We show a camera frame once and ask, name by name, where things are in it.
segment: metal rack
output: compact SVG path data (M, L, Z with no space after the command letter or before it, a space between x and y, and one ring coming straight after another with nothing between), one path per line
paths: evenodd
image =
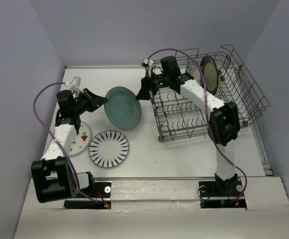
M206 55L213 57L219 70L219 86L216 97L238 106L241 128L250 126L271 106L259 85L232 45L223 45L218 52L199 54L199 48L184 50L198 63ZM186 56L175 53L180 68L186 66L190 73L196 71ZM193 102L169 88L151 95L153 114L158 128L158 140L169 141L206 135L204 112Z

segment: white table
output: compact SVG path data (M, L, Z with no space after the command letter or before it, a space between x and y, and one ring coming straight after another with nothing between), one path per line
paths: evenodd
M63 82L81 77L81 89L88 88L99 96L105 96L109 89L124 86L138 93L144 76L140 67L84 67L66 69ZM106 117L104 107L93 113L84 113L81 120L86 122L93 135L107 129L122 132L130 143L127 159L118 167L103 169L95 165L88 150L72 156L78 172L90 171L96 178L200 178L214 177L216 152L209 137L194 137L169 142L159 142L158 132L150 101L141 101L142 119L132 130L114 127ZM262 152L257 147L256 135L251 127L239 132L235 143L235 162L248 176L265 176L261 163Z

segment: wire dish rack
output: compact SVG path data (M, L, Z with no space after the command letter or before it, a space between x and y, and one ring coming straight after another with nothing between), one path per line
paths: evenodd
M199 54L199 48L184 50L199 64L206 55L211 56L219 70L219 86L215 96L226 102L234 101L238 107L241 128L250 126L271 106L259 85L243 63L232 45L223 45L218 52ZM199 82L199 74L193 62L186 56L175 53L178 65ZM207 135L204 111L187 98L170 88L151 93L153 114L160 142Z

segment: white plate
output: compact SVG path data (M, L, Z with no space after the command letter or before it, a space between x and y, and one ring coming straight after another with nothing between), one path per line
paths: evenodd
M120 132L105 130L97 134L90 143L89 156L102 168L113 168L121 164L129 152L129 142Z
M79 132L69 149L69 156L81 153L91 141L91 130L89 126L81 121Z

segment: white platform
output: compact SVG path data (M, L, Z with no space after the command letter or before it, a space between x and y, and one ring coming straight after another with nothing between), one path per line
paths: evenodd
M92 67L89 69L67 69L63 81L81 77L81 88L88 88L99 96L105 96L109 89L124 86L138 93L144 69L139 67ZM104 108L94 113L84 113L93 135L114 129L122 132L130 143L130 152L120 166L103 169L89 157L88 149L71 159L77 172L90 171L96 178L185 178L213 177L216 170L216 153L208 137L194 137L169 142L158 142L158 132L150 101L141 101L142 119L132 130L115 128L107 119ZM235 144L235 162L248 176L264 176L261 152L251 128L239 132Z
M197 180L112 182L111 210L40 204L30 182L15 239L289 239L280 178L248 178L248 210L200 209Z

